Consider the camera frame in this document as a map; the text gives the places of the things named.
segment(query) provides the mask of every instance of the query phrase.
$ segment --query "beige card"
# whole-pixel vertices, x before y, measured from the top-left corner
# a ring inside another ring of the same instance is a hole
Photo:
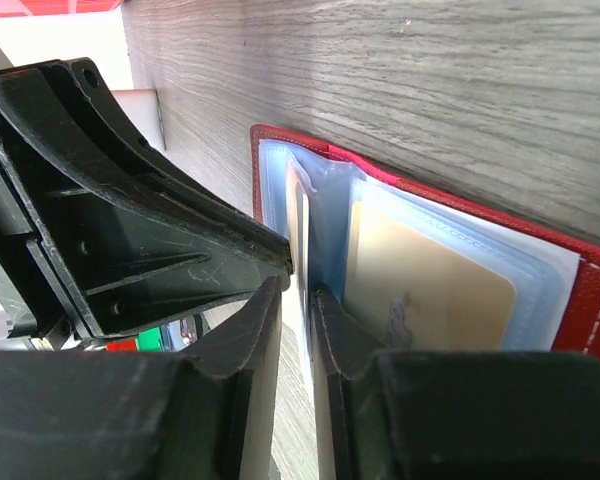
[[[507,279],[376,207],[352,205],[344,305],[390,346],[497,350],[515,299]]]

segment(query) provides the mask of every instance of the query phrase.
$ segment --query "green object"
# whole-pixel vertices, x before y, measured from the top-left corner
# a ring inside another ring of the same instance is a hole
[[[161,352],[162,336],[160,334],[160,327],[142,332],[136,338],[136,345],[138,345],[138,351],[140,352]]]

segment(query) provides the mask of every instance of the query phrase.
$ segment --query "gray wood surface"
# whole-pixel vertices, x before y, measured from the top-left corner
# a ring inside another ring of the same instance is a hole
[[[169,157],[246,212],[262,122],[600,244],[600,0],[131,0],[123,17]]]

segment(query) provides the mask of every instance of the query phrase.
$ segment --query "red plastic basket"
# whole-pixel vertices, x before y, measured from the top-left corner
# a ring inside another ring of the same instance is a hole
[[[0,0],[0,17],[106,12],[123,0]]]

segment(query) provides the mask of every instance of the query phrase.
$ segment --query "wood grain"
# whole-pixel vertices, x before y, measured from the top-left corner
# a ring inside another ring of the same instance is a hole
[[[131,0],[123,17],[170,158],[245,212],[262,122],[600,244],[600,0]]]

